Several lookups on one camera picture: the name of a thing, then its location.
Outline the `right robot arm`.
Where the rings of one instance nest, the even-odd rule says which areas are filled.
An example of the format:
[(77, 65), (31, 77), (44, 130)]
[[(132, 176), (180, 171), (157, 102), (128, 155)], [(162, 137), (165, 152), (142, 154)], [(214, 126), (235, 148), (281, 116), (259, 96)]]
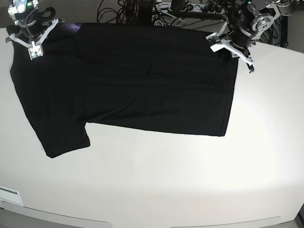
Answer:
[(20, 31), (9, 34), (5, 39), (7, 43), (14, 41), (28, 49), (36, 48), (42, 45), (57, 24), (64, 23), (63, 19), (55, 18), (56, 10), (53, 7), (40, 12), (39, 4), (39, 0), (11, 0), (9, 2), (9, 17)]

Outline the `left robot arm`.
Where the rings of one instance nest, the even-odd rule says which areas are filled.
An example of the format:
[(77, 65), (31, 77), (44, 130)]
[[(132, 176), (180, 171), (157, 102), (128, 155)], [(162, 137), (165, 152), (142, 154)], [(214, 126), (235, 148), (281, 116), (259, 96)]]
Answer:
[(241, 14), (231, 32), (222, 37), (221, 43), (238, 58), (246, 62), (254, 72), (249, 47), (255, 45), (280, 16), (288, 17), (296, 11), (298, 0), (247, 0), (241, 6)]

